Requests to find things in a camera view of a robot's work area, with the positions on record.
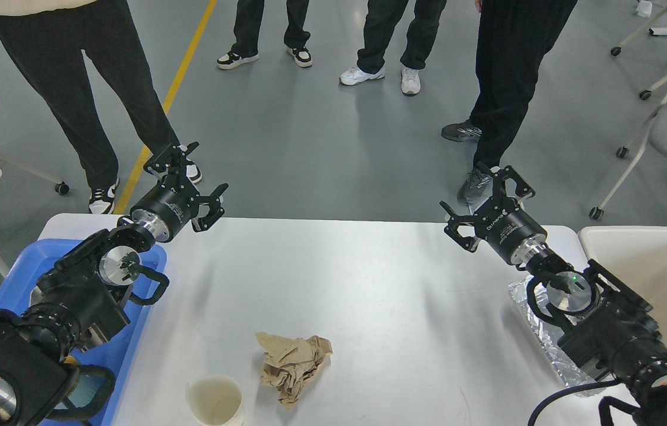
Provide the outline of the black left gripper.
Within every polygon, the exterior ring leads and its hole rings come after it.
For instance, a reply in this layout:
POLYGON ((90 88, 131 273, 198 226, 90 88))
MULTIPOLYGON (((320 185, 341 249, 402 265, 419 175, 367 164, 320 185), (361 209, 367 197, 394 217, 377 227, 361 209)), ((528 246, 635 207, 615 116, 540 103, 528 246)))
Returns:
POLYGON ((172 241, 188 221, 194 232, 206 231, 225 213, 222 195, 229 184, 222 183, 208 196, 202 196, 188 176, 187 155, 198 146, 198 142, 188 146, 173 144, 160 154, 153 154, 144 164, 145 172, 155 176, 157 183, 131 208, 130 218, 148 230, 157 242, 172 241), (208 211, 199 217, 201 206, 208 211))

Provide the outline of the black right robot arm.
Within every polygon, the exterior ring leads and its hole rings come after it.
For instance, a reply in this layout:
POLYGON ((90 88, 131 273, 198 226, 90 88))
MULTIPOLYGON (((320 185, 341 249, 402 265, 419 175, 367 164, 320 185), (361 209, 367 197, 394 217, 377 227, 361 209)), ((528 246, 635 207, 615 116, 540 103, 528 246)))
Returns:
POLYGON ((598 404, 602 425, 614 423, 612 409, 637 425, 667 425, 667 347, 650 317, 652 305, 597 261, 578 272, 555 253, 545 229, 521 205, 535 192, 514 168, 481 170, 492 178, 492 195, 471 215, 458 215, 441 201, 445 234, 469 253, 485 241, 508 265, 530 273, 528 307, 561 329, 558 347, 591 377, 591 383, 542 400, 528 423, 536 423, 545 407, 563 396, 624 385, 636 404, 605 396, 598 404))

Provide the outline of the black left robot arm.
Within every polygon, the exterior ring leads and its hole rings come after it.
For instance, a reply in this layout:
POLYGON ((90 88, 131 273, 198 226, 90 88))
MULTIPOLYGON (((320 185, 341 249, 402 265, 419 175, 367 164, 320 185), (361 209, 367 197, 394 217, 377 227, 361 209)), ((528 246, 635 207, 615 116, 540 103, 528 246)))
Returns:
POLYGON ((188 222, 201 232, 223 216, 228 184, 203 196, 187 177, 197 146, 174 144, 152 156, 144 168, 158 183, 130 213, 61 256, 38 278, 40 297, 21 315, 0 309, 0 425, 88 425, 106 405, 112 370, 76 366, 70 353, 112 340, 129 324, 127 302, 148 306, 163 296, 169 279, 142 265, 141 253, 172 241, 188 222))

